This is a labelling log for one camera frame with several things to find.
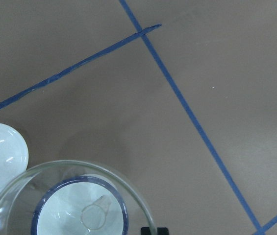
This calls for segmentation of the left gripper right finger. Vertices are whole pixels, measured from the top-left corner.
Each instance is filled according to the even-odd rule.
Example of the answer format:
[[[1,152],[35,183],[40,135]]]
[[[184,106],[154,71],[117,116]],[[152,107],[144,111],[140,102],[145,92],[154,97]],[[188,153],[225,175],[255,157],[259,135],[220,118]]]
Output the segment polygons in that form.
[[[157,235],[169,235],[169,229],[167,227],[158,227]]]

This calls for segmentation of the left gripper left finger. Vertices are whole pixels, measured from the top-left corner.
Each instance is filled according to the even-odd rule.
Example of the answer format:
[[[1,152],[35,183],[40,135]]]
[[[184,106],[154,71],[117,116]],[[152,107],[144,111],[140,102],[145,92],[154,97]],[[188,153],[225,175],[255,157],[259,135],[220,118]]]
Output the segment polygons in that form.
[[[151,235],[151,231],[149,227],[142,227],[140,229],[140,235]]]

